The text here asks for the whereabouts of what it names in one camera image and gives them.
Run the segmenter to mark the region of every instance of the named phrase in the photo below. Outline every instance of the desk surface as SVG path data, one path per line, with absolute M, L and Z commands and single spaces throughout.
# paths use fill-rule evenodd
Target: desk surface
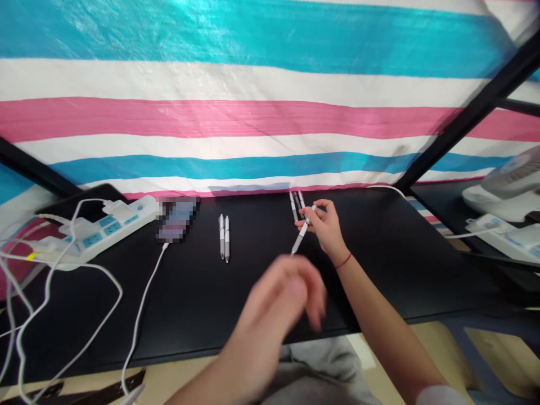
M 465 229 L 466 220 L 478 218 L 479 213 L 467 206 L 461 196 L 461 192 L 471 186 L 479 184 L 481 180 L 469 180 L 462 182 L 445 182 L 437 184 L 422 184 L 411 188 L 416 196 L 428 210 L 430 210 L 439 220 L 444 223 L 456 235 L 468 233 Z M 518 228 L 528 226 L 534 222 L 527 219 L 524 223 L 514 223 Z M 490 244 L 484 242 L 479 237 L 464 238 L 462 241 L 474 251 L 489 256 L 506 257 L 506 255 L 495 249 Z M 519 295 L 530 294 L 531 303 L 536 302 L 535 296 L 540 293 L 540 278 L 528 272 L 513 271 L 504 267 L 501 271 L 508 277 L 509 281 L 516 285 Z
M 334 200 L 351 252 L 408 322 L 507 305 L 491 279 L 465 263 L 394 191 L 372 188 L 304 194 L 307 203 L 322 197 Z M 231 219 L 229 264 L 219 255 L 220 213 Z M 124 297 L 66 375 L 122 367 L 143 290 L 161 251 L 154 242 L 158 226 L 153 222 L 143 227 L 93 260 L 114 274 Z M 202 199 L 185 242 L 171 244 L 164 254 L 148 293 L 131 366 L 215 354 L 233 330 L 252 285 L 276 256 L 290 252 L 297 234 L 286 193 Z M 302 318 L 289 341 L 358 332 L 339 278 L 315 235 L 308 234 L 299 254 L 321 271 L 328 289 L 327 317 L 318 335 Z M 45 276 L 42 272 L 26 289 L 34 304 L 42 300 Z M 29 358 L 25 381 L 51 378 L 77 354 L 116 296 L 109 279 L 95 269 L 56 273 L 51 302 L 23 339 Z M 19 302 L 16 311 L 20 323 L 26 314 Z M 6 325 L 3 314 L 0 330 L 8 329 Z M 7 340 L 0 341 L 2 353 Z M 16 381 L 14 365 L 4 380 L 6 385 Z

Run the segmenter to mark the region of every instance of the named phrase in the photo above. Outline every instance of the pen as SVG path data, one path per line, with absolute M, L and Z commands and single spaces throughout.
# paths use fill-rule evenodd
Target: pen
M 225 258 L 225 232 L 223 230 L 223 214 L 219 216 L 219 252 L 221 260 Z
M 312 206 L 313 211 L 317 209 L 317 206 L 313 204 Z M 294 242 L 294 246 L 292 247 L 291 256 L 293 256 L 300 247 L 300 243 L 302 243 L 302 239 L 304 238 L 304 235 L 306 231 L 308 230 L 309 225 L 309 218 L 307 218 L 304 222 L 304 226 L 302 226 L 302 229 L 300 230 L 300 233 L 298 234 L 298 237 L 296 238 L 296 241 Z
M 291 193 L 290 191 L 289 191 L 289 198 L 291 199 L 292 216 L 294 217 L 294 221 L 298 221 L 298 215 L 296 214 L 296 207 L 294 206 L 293 193 Z
M 298 191 L 298 198 L 300 199 L 300 205 L 302 206 L 302 208 L 305 208 L 304 196 L 302 195 L 301 191 Z
M 231 255 L 231 251 L 229 248 L 230 240 L 229 240 L 229 216 L 225 217 L 225 261 L 229 262 L 229 256 Z
M 298 213 L 300 214 L 300 209 L 302 208 L 300 206 L 300 200 L 298 199 L 298 193 L 297 192 L 292 192 L 292 195 L 294 196 L 294 201 L 296 202 L 296 208 L 298 209 Z M 304 216 L 302 214 L 300 214 L 300 219 L 303 219 Z

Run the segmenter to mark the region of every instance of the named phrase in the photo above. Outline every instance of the hand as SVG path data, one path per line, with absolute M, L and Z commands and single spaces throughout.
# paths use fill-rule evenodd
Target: hand
M 322 250 L 330 257 L 334 265 L 338 266 L 349 256 L 349 250 L 341 235 L 338 213 L 330 200 L 317 200 L 314 204 L 325 207 L 326 212 L 321 209 L 313 211 L 311 207 L 306 207 L 302 208 L 300 213 L 309 218 L 308 231 L 317 235 Z M 304 222 L 301 220 L 294 223 L 298 231 L 302 229 Z
M 211 365 L 219 384 L 208 389 L 225 394 L 221 403 L 256 400 L 272 381 L 283 340 L 304 309 L 319 331 L 325 307 L 326 288 L 311 262 L 302 256 L 277 258 L 251 289 L 235 330 Z

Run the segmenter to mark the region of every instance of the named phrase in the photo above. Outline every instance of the white power strip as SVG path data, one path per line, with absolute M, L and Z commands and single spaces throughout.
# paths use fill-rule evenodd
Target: white power strip
M 133 217 L 125 221 L 120 221 L 114 216 L 108 215 L 98 222 L 90 224 L 92 227 L 95 227 L 96 232 L 89 236 L 85 235 L 86 237 L 84 239 L 78 237 L 71 249 L 64 255 L 62 261 L 80 264 L 87 263 L 118 241 L 152 222 L 160 213 L 160 205 L 152 196 L 145 196 L 129 204 L 128 207 L 135 213 Z M 52 240 L 55 240 L 56 245 L 60 244 L 60 247 L 62 245 L 64 247 L 54 251 L 37 252 L 37 258 L 54 262 L 65 246 L 71 242 L 71 237 L 66 237 L 62 241 L 59 241 L 58 239 L 49 236 L 41 242 L 47 244 Z M 77 266 L 59 264 L 58 268 L 61 270 L 74 270 Z
M 519 229 L 491 214 L 486 214 L 477 220 L 468 220 L 465 228 L 469 232 L 492 229 L 493 232 L 477 235 L 497 250 L 512 259 L 525 262 L 540 263 L 540 229 L 532 225 Z

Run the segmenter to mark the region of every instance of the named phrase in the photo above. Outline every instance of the plug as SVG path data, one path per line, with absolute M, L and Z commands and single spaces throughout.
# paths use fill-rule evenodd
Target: plug
M 128 219 L 131 219 L 135 215 L 137 215 L 137 212 L 133 208 L 120 200 L 114 202 L 106 202 L 105 206 L 103 207 L 103 212 L 105 214 L 112 215 L 120 222 L 125 222 Z
M 92 223 L 86 218 L 82 217 L 76 218 L 73 224 L 73 230 L 75 231 L 77 240 L 86 239 L 88 236 L 94 235 L 94 233 L 99 232 L 100 229 L 101 228 L 98 224 Z M 58 230 L 64 235 L 73 236 L 71 234 L 69 224 L 62 225 L 60 228 L 58 228 Z
M 39 241 L 30 241 L 28 244 L 34 250 L 34 252 L 51 253 L 62 252 L 68 246 L 70 241 L 64 239 L 58 239 L 54 236 L 47 236 Z M 79 256 L 80 251 L 76 244 L 73 244 L 67 252 L 73 256 Z

